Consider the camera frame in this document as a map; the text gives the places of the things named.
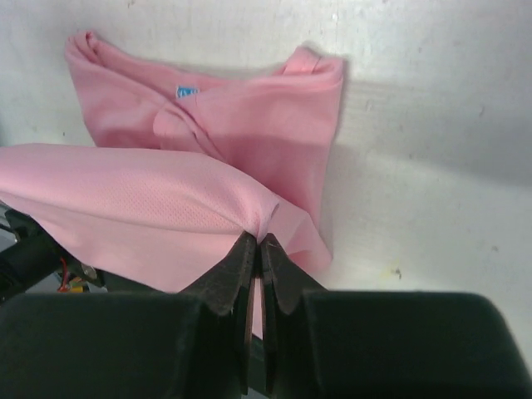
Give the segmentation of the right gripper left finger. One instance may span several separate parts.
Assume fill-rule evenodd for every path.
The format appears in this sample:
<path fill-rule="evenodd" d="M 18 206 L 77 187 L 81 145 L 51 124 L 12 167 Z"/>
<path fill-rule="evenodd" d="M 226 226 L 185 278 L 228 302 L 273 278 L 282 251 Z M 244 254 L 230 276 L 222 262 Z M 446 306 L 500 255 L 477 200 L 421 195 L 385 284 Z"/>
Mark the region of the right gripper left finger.
<path fill-rule="evenodd" d="M 4 398 L 239 398 L 256 241 L 180 293 L 24 293 L 1 309 Z"/>

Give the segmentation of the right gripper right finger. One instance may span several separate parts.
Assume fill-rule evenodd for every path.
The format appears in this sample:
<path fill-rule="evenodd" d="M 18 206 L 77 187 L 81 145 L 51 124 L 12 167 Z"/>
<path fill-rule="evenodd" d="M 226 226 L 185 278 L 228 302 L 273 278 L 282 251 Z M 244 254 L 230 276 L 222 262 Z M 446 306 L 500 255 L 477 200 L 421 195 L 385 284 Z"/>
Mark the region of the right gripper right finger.
<path fill-rule="evenodd" d="M 530 397 L 530 373 L 487 298 L 329 291 L 272 234 L 260 254 L 272 398 Z"/>

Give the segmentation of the pink t shirt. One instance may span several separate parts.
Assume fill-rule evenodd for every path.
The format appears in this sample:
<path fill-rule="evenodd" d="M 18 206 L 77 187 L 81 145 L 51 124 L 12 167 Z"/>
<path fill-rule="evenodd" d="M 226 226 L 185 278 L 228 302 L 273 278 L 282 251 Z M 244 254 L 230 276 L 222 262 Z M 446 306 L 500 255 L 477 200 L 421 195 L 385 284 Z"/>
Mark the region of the pink t shirt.
<path fill-rule="evenodd" d="M 243 232 L 274 234 L 305 271 L 319 233 L 344 62 L 298 47 L 231 80 L 131 57 L 90 31 L 65 58 L 93 145 L 1 150 L 1 200 L 82 263 L 176 293 Z"/>

